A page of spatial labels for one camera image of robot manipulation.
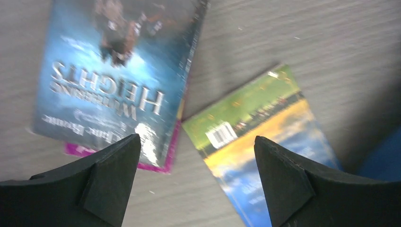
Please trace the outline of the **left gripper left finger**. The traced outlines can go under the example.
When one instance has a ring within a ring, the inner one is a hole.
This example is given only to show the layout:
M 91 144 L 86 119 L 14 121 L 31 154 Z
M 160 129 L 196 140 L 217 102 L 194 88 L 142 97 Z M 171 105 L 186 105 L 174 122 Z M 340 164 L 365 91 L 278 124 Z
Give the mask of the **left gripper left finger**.
M 120 227 L 139 162 L 138 134 L 28 180 L 0 184 L 3 227 Z

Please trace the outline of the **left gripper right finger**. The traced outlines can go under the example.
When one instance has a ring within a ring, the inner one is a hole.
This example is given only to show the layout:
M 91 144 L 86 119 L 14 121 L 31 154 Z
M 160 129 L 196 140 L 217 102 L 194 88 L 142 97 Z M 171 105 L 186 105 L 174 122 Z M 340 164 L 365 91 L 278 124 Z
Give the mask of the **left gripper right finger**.
M 254 153 L 274 227 L 398 227 L 401 183 L 348 174 L 268 138 Z

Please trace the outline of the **blue Animal Farm book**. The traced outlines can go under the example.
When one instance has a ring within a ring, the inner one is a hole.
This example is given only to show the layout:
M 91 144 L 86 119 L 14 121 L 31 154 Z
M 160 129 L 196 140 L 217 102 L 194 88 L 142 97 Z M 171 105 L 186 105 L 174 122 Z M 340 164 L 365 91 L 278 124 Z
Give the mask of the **blue Animal Farm book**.
M 253 150 L 257 136 L 341 169 L 286 64 L 185 120 L 183 128 L 248 227 L 271 225 Z

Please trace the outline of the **navy blue student backpack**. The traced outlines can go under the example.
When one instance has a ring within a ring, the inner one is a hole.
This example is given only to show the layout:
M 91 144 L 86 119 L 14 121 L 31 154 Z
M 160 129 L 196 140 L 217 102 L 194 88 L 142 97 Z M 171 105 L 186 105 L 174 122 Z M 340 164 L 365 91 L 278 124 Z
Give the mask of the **navy blue student backpack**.
M 390 182 L 401 180 L 400 128 L 368 155 L 357 175 Z

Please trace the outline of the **Wuthering Heights book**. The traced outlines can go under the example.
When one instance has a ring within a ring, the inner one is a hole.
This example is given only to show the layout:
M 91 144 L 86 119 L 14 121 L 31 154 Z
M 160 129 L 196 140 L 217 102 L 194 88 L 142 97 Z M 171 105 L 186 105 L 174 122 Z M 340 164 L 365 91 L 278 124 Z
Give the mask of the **Wuthering Heights book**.
M 55 0 L 34 133 L 101 150 L 141 138 L 142 166 L 166 164 L 206 0 Z

